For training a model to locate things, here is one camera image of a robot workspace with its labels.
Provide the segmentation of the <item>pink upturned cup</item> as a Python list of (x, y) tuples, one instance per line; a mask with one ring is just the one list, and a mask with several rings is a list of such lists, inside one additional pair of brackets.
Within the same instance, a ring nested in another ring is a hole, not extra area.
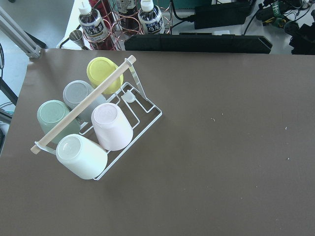
[(121, 108), (114, 103), (98, 105), (92, 112), (91, 120), (97, 140), (106, 150), (124, 149), (133, 138), (129, 121)]

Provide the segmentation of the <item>yellow upturned cup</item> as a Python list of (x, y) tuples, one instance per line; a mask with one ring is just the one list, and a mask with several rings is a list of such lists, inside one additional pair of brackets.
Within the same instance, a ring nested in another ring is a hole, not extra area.
[[(92, 59), (87, 66), (87, 76), (93, 88), (98, 87), (106, 80), (118, 66), (110, 59), (105, 57), (96, 57)], [(115, 93), (123, 84), (123, 74), (119, 76), (111, 85), (103, 92), (104, 95)]]

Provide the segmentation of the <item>white upturned cup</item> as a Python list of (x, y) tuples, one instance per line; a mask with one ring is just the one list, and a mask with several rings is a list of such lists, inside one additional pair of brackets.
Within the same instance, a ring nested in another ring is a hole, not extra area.
[(108, 161), (107, 153), (100, 145), (79, 134), (70, 134), (62, 138), (56, 148), (56, 157), (82, 179), (99, 176)]

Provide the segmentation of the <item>grey upturned cup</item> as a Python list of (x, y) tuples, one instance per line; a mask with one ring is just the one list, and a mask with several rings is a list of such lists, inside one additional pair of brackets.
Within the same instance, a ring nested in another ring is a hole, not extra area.
[[(63, 100), (65, 104), (70, 108), (74, 109), (79, 105), (92, 91), (94, 88), (85, 81), (75, 80), (70, 82), (63, 90)], [(106, 103), (105, 97), (99, 95), (84, 111), (78, 116), (82, 121), (91, 123), (91, 116), (93, 110), (100, 104)]]

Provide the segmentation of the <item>green upturned cup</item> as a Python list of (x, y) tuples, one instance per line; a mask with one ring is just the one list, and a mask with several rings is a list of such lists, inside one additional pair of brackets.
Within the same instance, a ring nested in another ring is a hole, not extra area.
[[(37, 110), (37, 120), (41, 129), (47, 134), (55, 127), (70, 110), (65, 103), (59, 100), (49, 100), (40, 105)], [(62, 138), (69, 134), (79, 134), (80, 123), (74, 119), (66, 128), (64, 128), (53, 140), (52, 143), (58, 144)]]

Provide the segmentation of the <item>black monitor bar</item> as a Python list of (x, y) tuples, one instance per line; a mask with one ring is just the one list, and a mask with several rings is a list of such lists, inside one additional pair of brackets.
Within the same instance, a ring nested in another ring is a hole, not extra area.
[(260, 35), (184, 33), (136, 34), (124, 46), (127, 51), (269, 54), (273, 44)]

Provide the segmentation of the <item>tea bottle right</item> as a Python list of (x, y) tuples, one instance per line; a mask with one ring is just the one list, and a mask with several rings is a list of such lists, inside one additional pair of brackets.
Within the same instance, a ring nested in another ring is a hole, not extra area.
[(160, 8), (152, 0), (141, 0), (138, 19), (144, 34), (164, 34), (164, 22)]

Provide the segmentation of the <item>tea bottle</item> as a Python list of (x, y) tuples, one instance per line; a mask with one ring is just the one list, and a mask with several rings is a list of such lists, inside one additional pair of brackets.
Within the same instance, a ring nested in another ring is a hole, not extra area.
[(80, 26), (91, 46), (95, 50), (112, 49), (113, 44), (100, 12), (92, 8), (88, 0), (81, 1), (79, 11)]
[(152, 0), (141, 0), (138, 19), (144, 34), (164, 34), (164, 22), (160, 8)]

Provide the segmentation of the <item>tea bottle left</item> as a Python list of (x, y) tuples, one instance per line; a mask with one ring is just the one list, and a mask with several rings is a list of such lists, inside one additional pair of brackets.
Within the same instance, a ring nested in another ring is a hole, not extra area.
[(100, 12), (92, 8), (88, 0), (81, 1), (79, 11), (80, 26), (91, 46), (95, 50), (112, 49), (113, 44)]

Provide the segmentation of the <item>steel jigger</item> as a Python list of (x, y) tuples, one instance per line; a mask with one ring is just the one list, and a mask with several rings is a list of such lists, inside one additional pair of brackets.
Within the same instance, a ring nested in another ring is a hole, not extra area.
[(69, 39), (76, 45), (78, 45), (82, 50), (85, 50), (87, 48), (83, 40), (83, 33), (79, 29), (73, 30), (69, 34)]

